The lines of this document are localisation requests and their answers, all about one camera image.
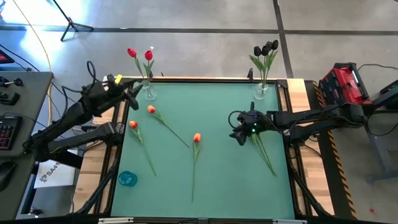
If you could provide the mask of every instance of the glass vase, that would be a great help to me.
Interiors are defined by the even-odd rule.
[[[156,91],[149,80],[142,81],[142,91],[145,94],[146,100],[154,100],[156,98]]]
[[[268,93],[268,84],[266,83],[258,83],[256,85],[256,90],[254,91],[254,97],[257,100],[262,100],[266,94]]]

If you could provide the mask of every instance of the tripod stand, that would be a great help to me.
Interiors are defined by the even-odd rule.
[[[56,0],[53,0],[53,2],[55,3],[55,5],[57,5],[58,9],[61,11],[62,15],[65,17],[65,19],[68,21],[68,26],[67,29],[65,29],[65,31],[62,34],[61,37],[61,41],[63,42],[63,38],[65,37],[65,35],[67,34],[67,32],[70,30],[70,28],[72,27],[72,29],[75,30],[75,32],[78,32],[78,29],[76,27],[82,27],[82,28],[86,28],[89,29],[90,31],[93,31],[94,28],[92,28],[91,26],[86,26],[83,24],[78,24],[76,22],[73,22],[72,19],[70,17],[68,17],[63,10],[61,9],[61,7],[58,5]]]

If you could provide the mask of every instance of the concrete floor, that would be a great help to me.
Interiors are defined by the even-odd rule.
[[[398,2],[394,0],[279,0],[277,22],[273,0],[59,0],[63,10],[75,22],[94,27],[112,28],[178,28],[234,29],[238,34],[186,33],[186,30],[165,32],[80,32],[68,33],[60,42],[61,32],[49,32],[45,26],[65,26],[67,23],[50,0],[16,0],[42,39],[50,57],[54,82],[77,89],[89,83],[91,77],[85,62],[95,63],[97,75],[137,75],[126,49],[134,47],[141,55],[154,48],[154,75],[245,77],[253,67],[248,58],[255,45],[280,39],[284,54],[276,57],[270,77],[290,77],[319,80],[335,62],[380,63],[398,66]],[[7,0],[1,13],[0,26],[26,24],[14,3]],[[283,23],[286,35],[280,30]],[[259,32],[237,29],[257,29]],[[295,30],[307,33],[291,35]],[[315,30],[356,30],[352,35],[312,35]],[[368,31],[387,31],[371,33]],[[45,54],[34,33],[28,29],[0,29],[0,44],[23,56],[40,70],[49,70]],[[360,72],[370,95],[397,78],[395,70],[364,67]],[[68,94],[77,99],[78,95]],[[57,91],[52,98],[63,110],[64,99]],[[46,123],[45,103],[39,121]],[[364,129],[342,129],[335,134],[343,168],[353,196],[358,218],[396,223],[398,220],[398,182],[389,180],[368,184],[365,177],[379,171]],[[38,190],[34,206],[44,210],[44,216],[64,215],[69,211],[69,188]],[[46,204],[47,194],[58,195],[57,202]]]

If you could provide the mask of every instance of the computer keyboard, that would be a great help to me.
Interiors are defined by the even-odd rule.
[[[21,122],[21,116],[0,116],[0,151],[12,149]]]

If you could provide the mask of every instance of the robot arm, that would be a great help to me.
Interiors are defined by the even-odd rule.
[[[137,80],[128,83],[115,83],[115,79],[112,75],[108,75],[107,78],[108,81],[105,84],[105,86],[108,87],[107,90],[104,89],[104,85],[101,82],[94,82],[93,84],[82,87],[81,98],[75,104],[71,105],[58,121],[55,121],[49,127],[31,136],[30,139],[23,144],[25,151],[33,153],[35,159],[39,162],[53,159],[80,168],[80,166],[77,165],[79,164],[78,156],[67,152],[67,149],[95,140],[105,141],[111,139],[117,134],[117,131],[115,131],[115,124],[105,123],[93,132],[62,139],[60,141],[55,141],[55,139],[70,128],[88,122],[93,116],[101,117],[102,113],[122,100],[128,100],[130,107],[134,110],[138,110],[136,96],[141,90],[142,85],[132,89]]]
[[[312,134],[334,128],[358,128],[365,122],[365,115],[361,105],[345,104],[326,106],[320,110],[307,110],[297,113],[286,111],[267,111],[266,114],[254,109],[251,103],[251,110],[234,111],[239,113],[240,125],[233,127],[232,138],[238,140],[242,146],[246,138],[252,134],[259,134],[263,131],[277,131],[289,137],[289,143],[302,145]],[[307,126],[296,124],[312,123]]]

